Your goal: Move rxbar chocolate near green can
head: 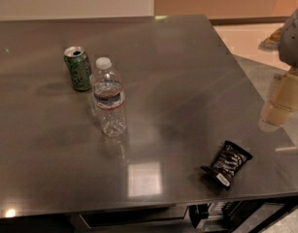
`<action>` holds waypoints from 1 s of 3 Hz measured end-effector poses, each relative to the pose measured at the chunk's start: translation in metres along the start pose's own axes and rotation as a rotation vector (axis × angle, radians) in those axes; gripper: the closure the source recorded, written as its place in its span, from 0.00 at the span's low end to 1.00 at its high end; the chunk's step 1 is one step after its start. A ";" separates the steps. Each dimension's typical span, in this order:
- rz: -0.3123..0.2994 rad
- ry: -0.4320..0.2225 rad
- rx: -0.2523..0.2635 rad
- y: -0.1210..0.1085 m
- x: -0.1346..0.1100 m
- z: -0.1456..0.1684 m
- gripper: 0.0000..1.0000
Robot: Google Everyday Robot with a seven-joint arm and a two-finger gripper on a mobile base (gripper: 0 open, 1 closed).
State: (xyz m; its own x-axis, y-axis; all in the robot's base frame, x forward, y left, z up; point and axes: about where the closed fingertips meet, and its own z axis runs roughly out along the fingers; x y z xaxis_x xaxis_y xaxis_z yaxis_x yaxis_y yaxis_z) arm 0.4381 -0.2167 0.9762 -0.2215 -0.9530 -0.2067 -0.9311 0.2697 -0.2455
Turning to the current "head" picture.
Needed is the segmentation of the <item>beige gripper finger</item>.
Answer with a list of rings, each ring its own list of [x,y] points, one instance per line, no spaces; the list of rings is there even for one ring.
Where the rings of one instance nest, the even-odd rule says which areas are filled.
[[[270,84],[261,120],[273,126],[283,125],[298,110],[298,68],[276,74]]]

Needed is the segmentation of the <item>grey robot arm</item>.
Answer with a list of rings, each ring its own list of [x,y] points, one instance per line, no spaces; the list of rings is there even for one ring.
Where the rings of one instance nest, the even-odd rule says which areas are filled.
[[[283,75],[275,75],[268,98],[261,111],[260,122],[271,130],[283,125],[298,110],[298,8],[281,29],[279,58],[290,66]]]

